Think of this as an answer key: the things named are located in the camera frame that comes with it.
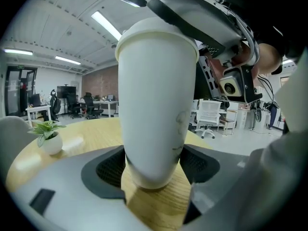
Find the white paper cup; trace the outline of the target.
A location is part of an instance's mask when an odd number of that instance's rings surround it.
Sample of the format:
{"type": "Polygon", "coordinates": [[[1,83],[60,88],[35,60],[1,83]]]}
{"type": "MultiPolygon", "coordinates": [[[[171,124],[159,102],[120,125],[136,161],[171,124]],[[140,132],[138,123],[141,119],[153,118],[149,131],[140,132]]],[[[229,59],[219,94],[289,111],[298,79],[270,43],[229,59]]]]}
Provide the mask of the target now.
{"type": "Polygon", "coordinates": [[[180,158],[193,102],[196,44],[162,33],[119,47],[119,118],[132,180],[165,187],[180,158]]]}

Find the long white office desk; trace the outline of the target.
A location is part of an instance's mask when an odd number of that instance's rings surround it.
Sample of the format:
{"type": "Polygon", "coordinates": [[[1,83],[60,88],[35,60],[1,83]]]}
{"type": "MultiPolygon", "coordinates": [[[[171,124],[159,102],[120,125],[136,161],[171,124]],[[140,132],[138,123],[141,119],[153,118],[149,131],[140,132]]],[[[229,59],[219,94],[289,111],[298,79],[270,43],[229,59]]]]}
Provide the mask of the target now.
{"type": "MultiPolygon", "coordinates": [[[[84,100],[83,101],[78,101],[78,103],[80,104],[85,104],[84,100]]],[[[94,101],[94,106],[95,105],[102,105],[102,104],[106,104],[108,105],[108,117],[114,117],[114,115],[111,115],[111,105],[112,104],[116,104],[116,110],[115,113],[118,113],[118,101],[94,101]]]]}

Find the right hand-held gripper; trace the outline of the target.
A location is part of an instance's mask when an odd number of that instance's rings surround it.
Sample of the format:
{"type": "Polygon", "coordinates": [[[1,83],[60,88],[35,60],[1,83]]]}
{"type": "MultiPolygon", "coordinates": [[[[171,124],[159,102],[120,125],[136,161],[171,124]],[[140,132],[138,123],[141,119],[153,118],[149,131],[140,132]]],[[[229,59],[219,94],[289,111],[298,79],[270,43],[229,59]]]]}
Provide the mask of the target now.
{"type": "Polygon", "coordinates": [[[240,46],[243,34],[235,20],[205,0],[150,0],[147,7],[185,36],[205,44],[199,50],[198,96],[226,97],[219,81],[227,68],[223,67],[222,74],[217,75],[209,57],[210,52],[219,56],[240,46]]]}

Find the black framed glass door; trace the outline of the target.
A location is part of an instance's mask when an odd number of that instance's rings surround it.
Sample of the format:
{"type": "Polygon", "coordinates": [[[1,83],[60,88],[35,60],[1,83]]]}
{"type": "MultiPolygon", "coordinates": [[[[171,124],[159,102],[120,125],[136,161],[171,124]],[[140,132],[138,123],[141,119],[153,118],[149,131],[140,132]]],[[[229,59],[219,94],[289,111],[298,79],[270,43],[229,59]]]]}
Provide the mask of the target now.
{"type": "Polygon", "coordinates": [[[5,79],[4,100],[7,116],[26,116],[31,96],[34,94],[37,69],[24,65],[8,66],[5,79]]]}

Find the black office chair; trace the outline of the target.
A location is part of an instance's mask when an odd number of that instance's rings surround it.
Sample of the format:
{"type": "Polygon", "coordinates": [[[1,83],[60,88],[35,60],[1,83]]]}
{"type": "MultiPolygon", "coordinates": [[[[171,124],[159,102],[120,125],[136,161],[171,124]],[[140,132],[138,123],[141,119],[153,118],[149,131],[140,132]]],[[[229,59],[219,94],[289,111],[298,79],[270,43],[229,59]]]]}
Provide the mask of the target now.
{"type": "Polygon", "coordinates": [[[55,90],[52,90],[50,92],[50,95],[51,95],[51,99],[50,99],[51,119],[53,121],[57,121],[57,114],[61,110],[61,100],[57,97],[55,90]]]}
{"type": "Polygon", "coordinates": [[[102,109],[95,109],[91,93],[86,92],[84,96],[84,102],[86,105],[86,115],[85,115],[86,119],[88,120],[97,119],[103,113],[102,109]]]}
{"type": "Polygon", "coordinates": [[[73,94],[67,95],[67,104],[68,104],[68,111],[70,112],[70,117],[74,118],[81,118],[81,105],[77,101],[77,96],[73,94]]]}

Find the white mesh office chair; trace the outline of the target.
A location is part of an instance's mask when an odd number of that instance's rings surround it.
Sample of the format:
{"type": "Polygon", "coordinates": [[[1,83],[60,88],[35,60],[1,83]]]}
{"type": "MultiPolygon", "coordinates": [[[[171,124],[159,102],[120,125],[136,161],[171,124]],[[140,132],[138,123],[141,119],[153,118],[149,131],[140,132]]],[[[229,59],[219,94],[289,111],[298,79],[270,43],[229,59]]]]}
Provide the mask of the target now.
{"type": "Polygon", "coordinates": [[[211,127],[219,127],[219,119],[220,119],[220,106],[221,102],[219,101],[211,101],[211,100],[199,100],[199,108],[197,110],[197,125],[196,132],[201,131],[201,138],[205,137],[205,134],[209,134],[212,138],[215,138],[213,130],[211,127]]]}

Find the black screen on stand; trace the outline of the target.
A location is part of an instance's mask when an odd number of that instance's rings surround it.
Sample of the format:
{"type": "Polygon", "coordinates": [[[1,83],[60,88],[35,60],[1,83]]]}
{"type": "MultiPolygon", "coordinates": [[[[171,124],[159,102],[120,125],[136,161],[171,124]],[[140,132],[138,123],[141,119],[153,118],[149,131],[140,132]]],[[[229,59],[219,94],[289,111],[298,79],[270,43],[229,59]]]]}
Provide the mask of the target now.
{"type": "Polygon", "coordinates": [[[62,104],[62,113],[68,113],[69,107],[69,97],[76,96],[76,87],[75,86],[68,86],[67,84],[64,86],[57,86],[56,89],[57,98],[60,99],[62,104]]]}

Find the person's black buttoned shirt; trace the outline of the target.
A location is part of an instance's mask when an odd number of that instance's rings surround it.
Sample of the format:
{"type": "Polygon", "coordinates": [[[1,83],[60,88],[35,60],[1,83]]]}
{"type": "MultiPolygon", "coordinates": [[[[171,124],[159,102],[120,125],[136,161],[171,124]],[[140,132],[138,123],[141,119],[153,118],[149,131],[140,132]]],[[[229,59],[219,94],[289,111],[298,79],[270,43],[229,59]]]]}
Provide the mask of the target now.
{"type": "Polygon", "coordinates": [[[224,0],[253,30],[255,39],[298,61],[308,47],[308,0],[224,0]]]}

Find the long ceiling light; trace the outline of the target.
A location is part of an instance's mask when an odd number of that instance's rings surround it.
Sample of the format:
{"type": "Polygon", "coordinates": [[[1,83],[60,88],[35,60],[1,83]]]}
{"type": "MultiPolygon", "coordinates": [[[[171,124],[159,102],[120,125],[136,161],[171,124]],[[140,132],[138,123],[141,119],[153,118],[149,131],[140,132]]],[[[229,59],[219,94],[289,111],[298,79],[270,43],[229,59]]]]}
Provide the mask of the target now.
{"type": "Polygon", "coordinates": [[[121,33],[99,11],[94,12],[91,18],[104,27],[116,40],[120,40],[121,33]]]}
{"type": "Polygon", "coordinates": [[[67,63],[75,64],[75,65],[81,65],[80,62],[70,60],[70,59],[67,59],[67,58],[64,58],[64,57],[60,57],[60,56],[55,56],[55,59],[60,60],[60,61],[64,61],[64,62],[67,62],[67,63]]]}
{"type": "Polygon", "coordinates": [[[32,56],[33,52],[32,51],[25,51],[25,50],[20,50],[20,49],[3,49],[5,53],[10,53],[10,54],[21,54],[21,55],[29,55],[32,56]]]}

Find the grey shell chair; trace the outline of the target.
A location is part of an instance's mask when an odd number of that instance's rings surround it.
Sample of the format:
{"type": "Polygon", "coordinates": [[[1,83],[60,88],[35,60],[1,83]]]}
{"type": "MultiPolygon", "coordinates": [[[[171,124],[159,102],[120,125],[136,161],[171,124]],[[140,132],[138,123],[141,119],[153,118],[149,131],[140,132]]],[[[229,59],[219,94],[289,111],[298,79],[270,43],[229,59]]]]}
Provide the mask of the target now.
{"type": "Polygon", "coordinates": [[[17,116],[0,118],[0,179],[5,181],[8,170],[18,154],[36,136],[28,133],[29,124],[17,116]]]}

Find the person's right forearm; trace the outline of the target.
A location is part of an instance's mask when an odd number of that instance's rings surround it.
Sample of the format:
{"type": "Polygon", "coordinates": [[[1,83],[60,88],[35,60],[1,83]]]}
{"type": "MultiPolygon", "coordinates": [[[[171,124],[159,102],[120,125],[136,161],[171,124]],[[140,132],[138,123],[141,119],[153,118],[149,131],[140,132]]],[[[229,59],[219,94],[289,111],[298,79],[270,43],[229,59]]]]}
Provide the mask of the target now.
{"type": "Polygon", "coordinates": [[[256,64],[259,74],[270,74],[276,71],[282,63],[282,56],[271,45],[259,44],[260,56],[256,64]]]}

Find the round wooden side table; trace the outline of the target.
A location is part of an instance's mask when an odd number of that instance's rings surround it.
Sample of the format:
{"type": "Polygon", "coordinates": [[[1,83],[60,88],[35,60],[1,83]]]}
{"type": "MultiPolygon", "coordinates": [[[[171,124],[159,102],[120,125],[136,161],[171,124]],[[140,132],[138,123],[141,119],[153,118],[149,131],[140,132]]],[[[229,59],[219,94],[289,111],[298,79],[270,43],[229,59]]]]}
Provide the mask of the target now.
{"type": "MultiPolygon", "coordinates": [[[[58,133],[63,140],[58,154],[48,155],[32,141],[14,159],[5,181],[10,194],[58,160],[123,144],[118,118],[84,120],[61,128],[58,133]]],[[[125,169],[121,189],[127,208],[150,230],[175,231],[182,225],[191,186],[181,166],[176,167],[166,187],[155,191],[138,188],[125,169]]]]}

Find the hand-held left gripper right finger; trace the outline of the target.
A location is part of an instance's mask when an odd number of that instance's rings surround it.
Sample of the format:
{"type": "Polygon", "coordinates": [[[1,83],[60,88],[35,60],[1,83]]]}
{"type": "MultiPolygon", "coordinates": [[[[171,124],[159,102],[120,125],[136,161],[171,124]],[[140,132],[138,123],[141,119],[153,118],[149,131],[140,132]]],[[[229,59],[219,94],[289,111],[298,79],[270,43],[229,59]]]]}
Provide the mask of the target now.
{"type": "Polygon", "coordinates": [[[186,144],[180,166],[191,185],[179,231],[244,231],[244,209],[257,183],[263,149],[249,156],[186,144]]]}

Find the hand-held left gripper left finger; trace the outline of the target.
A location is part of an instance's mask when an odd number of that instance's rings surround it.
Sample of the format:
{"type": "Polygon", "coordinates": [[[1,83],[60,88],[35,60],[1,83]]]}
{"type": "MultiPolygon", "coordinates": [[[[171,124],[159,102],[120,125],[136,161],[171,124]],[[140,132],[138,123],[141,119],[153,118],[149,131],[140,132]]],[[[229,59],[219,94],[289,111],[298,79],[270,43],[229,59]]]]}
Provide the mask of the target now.
{"type": "Polygon", "coordinates": [[[150,231],[127,208],[123,146],[56,161],[12,192],[42,231],[150,231]]]}

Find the small potted green plant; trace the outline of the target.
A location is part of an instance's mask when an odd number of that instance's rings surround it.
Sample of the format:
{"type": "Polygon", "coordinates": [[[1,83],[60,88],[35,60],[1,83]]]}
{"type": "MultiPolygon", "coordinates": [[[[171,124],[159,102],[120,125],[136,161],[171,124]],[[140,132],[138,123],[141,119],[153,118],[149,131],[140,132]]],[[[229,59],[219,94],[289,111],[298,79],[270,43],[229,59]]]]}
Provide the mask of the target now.
{"type": "Polygon", "coordinates": [[[56,155],[62,150],[63,140],[58,133],[58,129],[65,128],[61,122],[49,120],[34,120],[34,125],[28,133],[38,135],[37,146],[48,155],[56,155]]]}

